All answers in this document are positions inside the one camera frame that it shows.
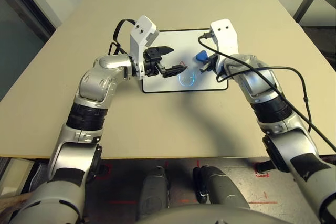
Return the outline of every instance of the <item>whiteboard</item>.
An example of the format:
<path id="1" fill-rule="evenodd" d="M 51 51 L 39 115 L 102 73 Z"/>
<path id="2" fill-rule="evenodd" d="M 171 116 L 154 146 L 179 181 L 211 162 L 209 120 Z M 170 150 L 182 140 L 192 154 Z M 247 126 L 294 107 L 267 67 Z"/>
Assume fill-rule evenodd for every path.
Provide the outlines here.
<path id="1" fill-rule="evenodd" d="M 151 47 L 169 46 L 174 49 L 173 52 L 162 56 L 161 64 L 167 69 L 182 62 L 188 68 L 178 76 L 168 78 L 163 78 L 161 74 L 150 77 L 145 76 L 142 80 L 143 92 L 157 93 L 227 89 L 227 81 L 218 83 L 216 81 L 216 74 L 213 71 L 201 73 L 200 68 L 203 64 L 196 60 L 196 55 L 202 50 L 205 50 L 208 56 L 213 54 L 213 52 L 202 47 L 197 41 L 200 35 L 208 31 L 208 29 L 161 31 Z M 206 43 L 212 48 L 216 48 L 211 39 L 208 39 Z"/>

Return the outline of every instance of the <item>table leg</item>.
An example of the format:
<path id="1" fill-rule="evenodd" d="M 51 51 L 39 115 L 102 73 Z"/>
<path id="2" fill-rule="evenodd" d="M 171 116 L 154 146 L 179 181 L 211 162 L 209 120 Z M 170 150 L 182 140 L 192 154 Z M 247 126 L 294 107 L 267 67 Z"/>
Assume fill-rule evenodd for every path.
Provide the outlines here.
<path id="1" fill-rule="evenodd" d="M 299 6 L 298 10 L 296 11 L 296 13 L 293 16 L 293 19 L 299 23 L 301 18 L 304 16 L 304 14 L 306 13 L 307 9 L 309 8 L 309 6 L 311 5 L 311 3 L 313 2 L 313 0 L 303 0 L 301 5 Z"/>

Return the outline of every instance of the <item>black cable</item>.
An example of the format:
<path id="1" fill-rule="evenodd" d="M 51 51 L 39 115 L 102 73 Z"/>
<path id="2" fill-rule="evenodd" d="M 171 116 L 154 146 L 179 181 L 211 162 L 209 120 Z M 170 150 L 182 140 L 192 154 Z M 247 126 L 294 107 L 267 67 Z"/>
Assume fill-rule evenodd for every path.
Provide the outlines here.
<path id="1" fill-rule="evenodd" d="M 295 68 L 291 68 L 291 67 L 282 67 L 282 66 L 281 66 L 281 67 L 278 67 L 278 66 L 276 66 L 276 67 L 262 67 L 262 68 L 255 68 L 255 70 L 258 70 L 258 71 L 261 71 L 261 70 L 268 70 L 268 69 L 285 69 L 285 70 L 291 70 L 291 71 L 293 71 L 294 73 L 296 73 L 296 74 L 299 76 L 299 78 L 300 78 L 300 80 L 301 80 L 301 83 L 302 83 L 303 101 L 304 101 L 304 103 L 305 103 L 305 105 L 306 105 L 307 114 L 308 114 L 308 120 L 309 120 L 309 122 L 311 122 L 311 121 L 312 121 L 312 118 L 311 118 L 311 113 L 310 113 L 309 104 L 308 104 L 309 99 L 308 99 L 308 96 L 307 96 L 307 88 L 306 88 L 306 83 L 305 83 L 305 81 L 304 81 L 304 78 L 303 78 L 302 74 L 301 74 L 298 70 L 296 70 Z M 223 73 L 220 72 L 220 73 L 216 76 L 216 80 L 217 80 L 217 82 L 220 83 L 220 82 L 223 82 L 223 81 L 225 81 L 225 80 L 227 80 L 227 79 L 230 79 L 230 78 L 233 77 L 233 76 L 237 76 L 237 75 L 239 75 L 239 74 L 245 74 L 245 73 L 249 73 L 249 72 L 252 72 L 252 70 L 251 70 L 251 69 L 248 69 L 248 70 L 245 70 L 245 71 L 241 71 L 241 72 L 233 73 L 233 74 L 230 74 L 229 76 L 224 77 L 222 80 L 219 80 L 219 78 L 223 75 Z M 308 132 L 310 132 L 310 131 L 311 131 L 311 125 L 308 124 Z"/>
<path id="2" fill-rule="evenodd" d="M 308 118 L 306 118 L 297 108 L 295 108 L 295 106 L 293 104 L 291 104 L 286 98 L 285 96 L 265 77 L 263 76 L 258 70 L 255 70 L 254 67 L 252 67 L 251 65 L 239 60 L 239 59 L 236 59 L 234 57 L 231 57 L 229 55 L 226 55 L 220 51 L 217 51 L 209 46 L 207 46 L 206 44 L 204 44 L 203 42 L 201 42 L 201 39 L 203 38 L 207 38 L 206 35 L 202 35 L 202 36 L 199 36 L 198 38 L 198 43 L 205 47 L 206 49 L 212 51 L 212 52 L 215 52 L 219 55 L 222 55 L 222 56 L 225 56 L 231 60 L 234 60 L 234 61 L 237 61 L 238 63 L 248 67 L 249 69 L 251 69 L 254 73 L 256 73 L 257 75 L 259 75 L 279 96 L 280 98 L 285 101 L 288 106 L 291 107 L 292 110 L 294 110 L 306 123 L 308 123 L 315 131 L 317 134 L 320 135 L 320 137 L 336 152 L 336 146 L 333 145 L 333 143 L 311 122 L 309 122 Z"/>
<path id="3" fill-rule="evenodd" d="M 120 32 L 120 29 L 122 27 L 122 25 L 125 23 L 125 22 L 129 22 L 133 25 L 135 25 L 136 21 L 134 19 L 122 19 L 119 21 L 119 23 L 117 24 L 116 26 L 116 29 L 114 30 L 114 33 L 113 33 L 113 40 L 114 42 L 112 42 L 110 44 L 110 48 L 109 48 L 109 52 L 108 54 L 111 54 L 111 49 L 112 49 L 112 45 L 115 45 L 116 46 L 116 50 L 114 51 L 114 55 L 117 55 L 119 52 L 123 53 L 123 54 L 126 54 L 126 51 L 124 49 L 122 49 L 120 43 L 118 42 L 118 35 L 119 35 L 119 32 Z"/>

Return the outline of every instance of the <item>blue object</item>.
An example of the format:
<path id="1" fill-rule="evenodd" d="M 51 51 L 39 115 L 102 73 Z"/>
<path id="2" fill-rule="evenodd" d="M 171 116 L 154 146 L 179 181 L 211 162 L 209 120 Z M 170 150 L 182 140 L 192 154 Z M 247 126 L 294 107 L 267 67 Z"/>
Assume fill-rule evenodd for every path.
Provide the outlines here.
<path id="1" fill-rule="evenodd" d="M 196 59 L 198 61 L 206 61 L 206 59 L 208 58 L 208 54 L 206 53 L 205 50 L 202 50 L 201 52 L 199 52 L 198 54 L 196 54 Z"/>

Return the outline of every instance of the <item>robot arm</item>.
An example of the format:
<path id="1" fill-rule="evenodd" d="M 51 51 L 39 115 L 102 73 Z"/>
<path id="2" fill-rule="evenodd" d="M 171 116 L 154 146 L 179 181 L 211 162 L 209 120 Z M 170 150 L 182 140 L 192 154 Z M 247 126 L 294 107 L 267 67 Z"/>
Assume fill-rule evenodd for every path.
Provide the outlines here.
<path id="1" fill-rule="evenodd" d="M 104 118 L 118 84 L 132 76 L 159 73 L 177 75 L 187 66 L 165 69 L 161 56 L 169 47 L 150 46 L 159 31 L 141 16 L 131 31 L 130 55 L 107 55 L 94 61 L 82 77 L 68 120 L 62 126 L 48 165 L 48 182 L 39 186 L 11 223 L 79 223 L 83 218 L 85 183 L 99 168 L 102 147 L 98 144 Z"/>
<path id="2" fill-rule="evenodd" d="M 254 68 L 267 65 L 254 55 L 238 54 L 237 34 L 228 19 L 211 23 L 212 37 L 217 50 Z M 245 65 L 217 56 L 217 73 L 224 70 L 226 75 L 248 70 Z M 260 71 L 282 93 L 282 88 L 273 71 Z M 233 76 L 246 100 L 257 116 L 261 130 L 266 133 L 263 143 L 273 164 L 283 172 L 291 172 L 307 202 L 321 222 L 336 220 L 336 166 L 319 158 L 317 148 L 301 118 L 283 101 L 270 86 L 256 73 L 249 72 Z"/>

